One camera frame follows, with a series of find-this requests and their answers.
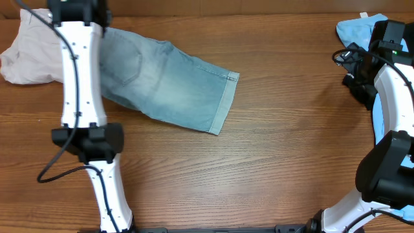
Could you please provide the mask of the light blue denim shorts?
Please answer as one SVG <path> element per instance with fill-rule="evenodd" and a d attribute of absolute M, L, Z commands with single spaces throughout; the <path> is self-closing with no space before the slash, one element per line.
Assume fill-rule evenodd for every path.
<path fill-rule="evenodd" d="M 218 135 L 238 72 L 190 56 L 169 41 L 108 28 L 100 45 L 102 96 L 148 117 Z"/>

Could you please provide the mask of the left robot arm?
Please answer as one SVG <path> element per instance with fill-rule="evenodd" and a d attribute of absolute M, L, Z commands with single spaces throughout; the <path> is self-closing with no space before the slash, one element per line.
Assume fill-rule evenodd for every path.
<path fill-rule="evenodd" d="M 125 198 L 120 156 L 124 131 L 109 123 L 100 83 L 100 45 L 110 24 L 106 1 L 48 1 L 59 32 L 64 104 L 52 141 L 77 156 L 93 185 L 100 211 L 99 232 L 136 232 Z"/>

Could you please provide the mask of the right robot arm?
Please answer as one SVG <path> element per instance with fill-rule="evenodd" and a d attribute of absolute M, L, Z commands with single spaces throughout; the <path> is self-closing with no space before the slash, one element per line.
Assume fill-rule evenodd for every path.
<path fill-rule="evenodd" d="M 363 232 L 385 215 L 407 225 L 399 210 L 413 205 L 413 56 L 393 41 L 376 40 L 369 50 L 346 48 L 333 60 L 358 67 L 357 84 L 372 84 L 382 102 L 384 137 L 362 159 L 355 189 L 330 208 L 320 210 L 298 232 Z"/>

